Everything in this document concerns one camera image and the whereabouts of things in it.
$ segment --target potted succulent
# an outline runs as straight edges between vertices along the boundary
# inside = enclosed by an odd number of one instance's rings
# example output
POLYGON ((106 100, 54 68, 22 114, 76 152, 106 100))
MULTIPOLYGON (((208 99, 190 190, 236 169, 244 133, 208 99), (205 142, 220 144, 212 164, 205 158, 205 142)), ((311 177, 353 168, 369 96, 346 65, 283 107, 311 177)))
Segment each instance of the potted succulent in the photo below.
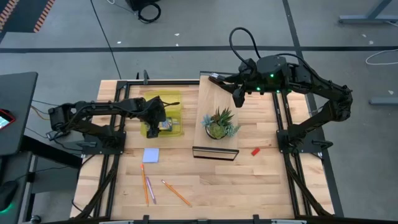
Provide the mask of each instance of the potted succulent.
POLYGON ((233 137, 239 130, 240 126, 234 126, 231 122, 233 114, 231 115, 229 108, 224 109, 220 113, 220 109, 217 108, 216 113, 210 117, 206 114, 201 122, 207 135, 212 139, 222 139, 225 136, 233 137))

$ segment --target yellow plastic bin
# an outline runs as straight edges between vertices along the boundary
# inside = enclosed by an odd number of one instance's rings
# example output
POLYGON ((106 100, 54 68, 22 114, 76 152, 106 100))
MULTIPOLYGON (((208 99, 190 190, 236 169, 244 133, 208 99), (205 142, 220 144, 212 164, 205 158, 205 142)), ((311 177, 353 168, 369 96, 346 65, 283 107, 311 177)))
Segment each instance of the yellow plastic bin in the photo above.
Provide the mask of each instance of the yellow plastic bin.
MULTIPOLYGON (((182 98, 181 92, 175 90, 159 90, 144 93, 145 100, 150 100, 153 97, 160 96, 160 99, 166 103, 180 102, 179 105, 166 106, 166 118, 172 119, 172 130, 161 131, 159 137, 175 137, 183 134, 182 131, 182 98)), ((141 123, 141 134, 147 136, 147 126, 141 123)))

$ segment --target pencil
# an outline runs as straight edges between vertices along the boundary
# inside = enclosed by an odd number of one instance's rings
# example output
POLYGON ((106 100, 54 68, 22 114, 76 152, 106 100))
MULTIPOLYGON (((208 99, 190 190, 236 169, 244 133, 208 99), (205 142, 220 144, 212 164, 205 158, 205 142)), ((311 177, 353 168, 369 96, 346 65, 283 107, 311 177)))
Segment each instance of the pencil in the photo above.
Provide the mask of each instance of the pencil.
POLYGON ((147 202, 147 206, 149 206, 148 191, 147 191, 147 184, 145 181, 145 173, 144 173, 144 165, 143 164, 141 164, 141 174, 142 174, 142 181, 144 182, 145 201, 147 202))
POLYGON ((164 180, 162 180, 163 184, 166 185, 168 189, 170 189, 172 192, 174 192, 181 200, 183 200, 189 207, 192 207, 192 205, 183 197, 181 196, 177 191, 174 190, 172 186, 170 186, 168 183, 166 183, 164 180))

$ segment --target red eraser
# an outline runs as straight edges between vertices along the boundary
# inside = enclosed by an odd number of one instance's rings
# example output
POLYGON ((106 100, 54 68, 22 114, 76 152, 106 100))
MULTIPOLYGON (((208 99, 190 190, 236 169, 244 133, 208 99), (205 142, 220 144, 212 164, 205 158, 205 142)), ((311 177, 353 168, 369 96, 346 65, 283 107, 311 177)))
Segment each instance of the red eraser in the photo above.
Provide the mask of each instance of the red eraser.
POLYGON ((252 154, 253 156, 255 156, 259 151, 260 151, 260 149, 259 149, 258 147, 256 147, 256 149, 253 150, 253 151, 251 152, 251 154, 252 154))

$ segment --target wooden table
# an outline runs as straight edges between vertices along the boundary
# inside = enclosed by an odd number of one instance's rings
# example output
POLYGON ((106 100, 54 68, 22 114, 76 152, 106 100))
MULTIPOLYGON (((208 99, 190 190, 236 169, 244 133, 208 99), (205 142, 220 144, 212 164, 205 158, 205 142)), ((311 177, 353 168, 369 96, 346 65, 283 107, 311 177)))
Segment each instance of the wooden table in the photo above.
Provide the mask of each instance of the wooden table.
MULTIPOLYGON (((116 82, 101 82, 98 101, 114 99, 116 82)), ((142 220, 143 215, 150 215, 154 220, 252 219, 253 214, 260 218, 293 218, 284 160, 275 135, 277 123, 271 94, 246 95, 244 106, 238 109, 240 153, 233 162, 216 161, 192 156, 198 88, 198 85, 137 85, 131 88, 130 98, 143 96, 147 91, 180 90, 184 135, 146 139, 140 134, 137 119, 126 120, 126 149, 120 158, 111 219, 142 220), (140 170, 144 147, 160 148, 159 163, 145 164, 157 200, 157 205, 150 200, 149 207, 140 170), (252 156, 255 147, 261 150, 252 156), (162 179, 173 185, 193 207, 188 207, 166 188, 162 179)), ((304 95, 291 93, 288 99, 294 123, 309 117, 304 95)), ((93 122, 106 125, 109 119, 110 116, 96 116, 93 122)), ((102 161, 103 156, 97 155, 81 169, 75 194, 77 206, 83 208, 98 188, 102 161)), ((311 154, 301 154, 301 161, 309 190, 328 212, 333 213, 321 160, 311 154)), ((297 198, 304 214, 301 194, 297 198)), ((72 208, 71 217, 76 214, 78 211, 72 208)))

